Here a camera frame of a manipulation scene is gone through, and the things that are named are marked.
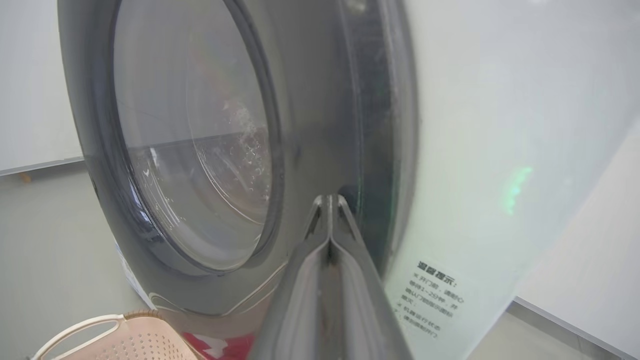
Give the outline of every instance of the green light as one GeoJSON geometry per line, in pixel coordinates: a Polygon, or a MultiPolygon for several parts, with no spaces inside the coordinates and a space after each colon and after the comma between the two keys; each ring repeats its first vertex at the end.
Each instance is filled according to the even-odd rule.
{"type": "Polygon", "coordinates": [[[533,172],[533,168],[524,167],[518,169],[509,182],[508,191],[504,199],[504,210],[507,214],[513,215],[513,210],[516,206],[516,198],[522,192],[522,185],[533,172]]]}

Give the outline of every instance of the round glass door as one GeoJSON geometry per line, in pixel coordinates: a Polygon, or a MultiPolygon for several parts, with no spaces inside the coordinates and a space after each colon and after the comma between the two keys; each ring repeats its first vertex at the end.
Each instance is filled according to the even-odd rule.
{"type": "Polygon", "coordinates": [[[212,270],[255,250],[271,155],[253,65],[222,0],[125,0],[114,41],[120,124],[141,194],[177,248],[212,270]]]}

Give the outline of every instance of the washing machine door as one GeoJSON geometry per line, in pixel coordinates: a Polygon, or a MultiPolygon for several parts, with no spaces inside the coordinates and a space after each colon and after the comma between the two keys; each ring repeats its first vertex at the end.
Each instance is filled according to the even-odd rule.
{"type": "Polygon", "coordinates": [[[417,134],[398,6],[59,1],[96,194],[132,272],[177,330],[210,345],[246,342],[321,194],[347,198],[385,274],[417,134]]]}

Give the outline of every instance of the white wall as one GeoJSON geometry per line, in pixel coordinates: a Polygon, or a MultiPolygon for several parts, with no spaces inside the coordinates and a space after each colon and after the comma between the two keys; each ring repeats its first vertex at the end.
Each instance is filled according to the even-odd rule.
{"type": "Polygon", "coordinates": [[[82,156],[55,0],[0,3],[0,171],[82,156]]]}
{"type": "Polygon", "coordinates": [[[623,143],[519,295],[640,358],[640,132],[623,143]]]}

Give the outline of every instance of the laundry basket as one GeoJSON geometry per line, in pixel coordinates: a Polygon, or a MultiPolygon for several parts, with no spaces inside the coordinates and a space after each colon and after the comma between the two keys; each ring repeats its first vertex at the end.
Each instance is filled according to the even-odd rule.
{"type": "Polygon", "coordinates": [[[202,360],[166,323],[157,311],[98,316],[77,323],[49,340],[33,357],[44,357],[73,334],[102,323],[114,322],[110,330],[79,345],[55,360],[202,360]]]}

